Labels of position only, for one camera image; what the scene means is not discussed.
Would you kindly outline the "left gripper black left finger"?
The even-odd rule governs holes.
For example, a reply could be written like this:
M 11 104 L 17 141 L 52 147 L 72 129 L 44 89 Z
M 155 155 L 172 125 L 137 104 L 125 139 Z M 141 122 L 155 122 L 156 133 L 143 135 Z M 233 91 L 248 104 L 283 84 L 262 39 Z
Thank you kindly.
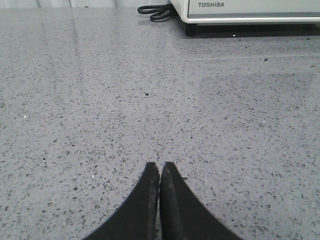
M 159 170 L 148 162 L 120 208 L 86 240 L 153 240 L 159 195 Z

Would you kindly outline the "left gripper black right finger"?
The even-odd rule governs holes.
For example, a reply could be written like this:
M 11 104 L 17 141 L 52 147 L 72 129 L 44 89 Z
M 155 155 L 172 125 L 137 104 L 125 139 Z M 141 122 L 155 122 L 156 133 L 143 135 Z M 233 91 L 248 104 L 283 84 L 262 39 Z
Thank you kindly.
M 164 240 L 239 240 L 197 199 L 173 162 L 161 175 L 159 209 Z

